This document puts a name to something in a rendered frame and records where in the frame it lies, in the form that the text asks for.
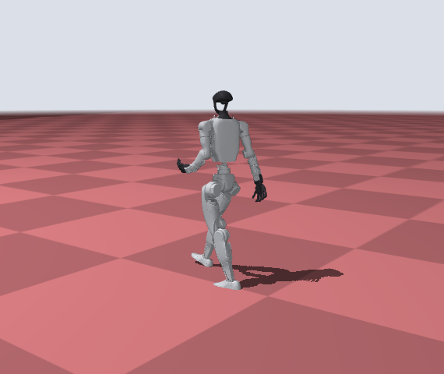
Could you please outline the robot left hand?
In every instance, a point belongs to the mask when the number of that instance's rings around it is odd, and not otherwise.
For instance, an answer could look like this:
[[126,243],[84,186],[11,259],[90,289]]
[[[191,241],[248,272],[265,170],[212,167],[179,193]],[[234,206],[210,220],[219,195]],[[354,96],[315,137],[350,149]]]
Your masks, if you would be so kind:
[[177,166],[182,173],[186,173],[184,168],[187,168],[190,164],[182,164],[180,159],[178,158]]

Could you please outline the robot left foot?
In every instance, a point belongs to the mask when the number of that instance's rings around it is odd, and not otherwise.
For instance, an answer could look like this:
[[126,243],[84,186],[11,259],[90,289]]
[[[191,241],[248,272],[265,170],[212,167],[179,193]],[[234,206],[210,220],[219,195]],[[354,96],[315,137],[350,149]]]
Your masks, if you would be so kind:
[[213,285],[221,287],[221,288],[229,288],[229,289],[233,289],[233,290],[240,290],[241,289],[240,282],[238,280],[234,280],[234,279],[233,279],[233,282],[227,282],[227,279],[226,279],[221,282],[214,283]]

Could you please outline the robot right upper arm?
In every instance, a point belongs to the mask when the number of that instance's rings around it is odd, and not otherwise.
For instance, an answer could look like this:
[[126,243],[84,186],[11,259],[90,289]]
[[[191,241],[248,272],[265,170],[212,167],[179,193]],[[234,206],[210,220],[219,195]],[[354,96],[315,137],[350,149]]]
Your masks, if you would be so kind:
[[240,138],[241,138],[242,145],[245,148],[242,151],[243,156],[246,159],[250,158],[250,157],[254,157],[251,139],[250,139],[250,135],[248,132],[248,124],[244,121],[239,121],[239,124],[240,124]]

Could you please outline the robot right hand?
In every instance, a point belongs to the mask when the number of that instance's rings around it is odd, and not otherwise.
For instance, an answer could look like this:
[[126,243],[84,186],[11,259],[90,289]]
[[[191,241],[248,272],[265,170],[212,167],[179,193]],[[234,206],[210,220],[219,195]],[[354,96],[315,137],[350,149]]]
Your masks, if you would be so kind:
[[261,202],[261,200],[264,200],[267,197],[266,187],[263,184],[263,177],[261,174],[259,174],[259,180],[256,182],[254,181],[254,183],[256,184],[256,187],[255,187],[255,192],[254,192],[254,195],[252,196],[252,198],[254,198],[255,195],[257,194],[257,200],[255,202],[258,202],[258,201]]

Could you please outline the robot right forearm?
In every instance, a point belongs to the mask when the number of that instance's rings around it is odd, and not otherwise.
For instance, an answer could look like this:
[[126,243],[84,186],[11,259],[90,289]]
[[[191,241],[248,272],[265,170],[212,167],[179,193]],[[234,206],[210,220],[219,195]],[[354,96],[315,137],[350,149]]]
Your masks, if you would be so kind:
[[248,159],[248,163],[249,163],[249,166],[251,169],[251,173],[253,175],[253,179],[256,182],[259,180],[259,174],[261,174],[261,170],[259,168],[255,152],[253,151],[253,153],[254,153],[254,157],[250,157]]

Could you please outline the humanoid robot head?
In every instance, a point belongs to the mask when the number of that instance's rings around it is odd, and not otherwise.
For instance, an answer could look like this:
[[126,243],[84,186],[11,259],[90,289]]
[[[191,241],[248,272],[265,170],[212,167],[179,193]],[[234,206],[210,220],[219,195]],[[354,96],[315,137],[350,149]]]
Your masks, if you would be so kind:
[[[214,105],[214,109],[215,109],[216,113],[219,114],[218,118],[232,119],[228,115],[228,113],[226,111],[228,102],[232,101],[232,100],[233,100],[232,95],[229,92],[225,91],[225,90],[219,91],[219,92],[214,94],[214,96],[213,96],[213,105]],[[225,104],[224,105],[224,109],[222,111],[217,110],[216,102]]]

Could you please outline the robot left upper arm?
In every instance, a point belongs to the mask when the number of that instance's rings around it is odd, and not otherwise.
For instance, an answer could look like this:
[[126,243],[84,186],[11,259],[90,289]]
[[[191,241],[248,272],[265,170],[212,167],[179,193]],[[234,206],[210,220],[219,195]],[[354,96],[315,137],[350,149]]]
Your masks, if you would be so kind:
[[210,130],[213,127],[213,120],[200,122],[198,125],[199,137],[202,149],[205,153],[203,160],[209,160],[212,157],[210,151]]

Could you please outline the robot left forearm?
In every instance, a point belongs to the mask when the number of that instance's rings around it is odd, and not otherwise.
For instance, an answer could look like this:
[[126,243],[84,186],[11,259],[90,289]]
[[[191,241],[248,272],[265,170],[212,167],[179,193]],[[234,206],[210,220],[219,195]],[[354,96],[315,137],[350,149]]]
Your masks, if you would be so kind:
[[193,163],[190,164],[187,168],[184,168],[185,172],[187,174],[189,174],[191,172],[197,172],[197,170],[205,164],[205,160],[203,160],[204,157],[205,157],[204,151],[200,150],[196,159],[193,161]]

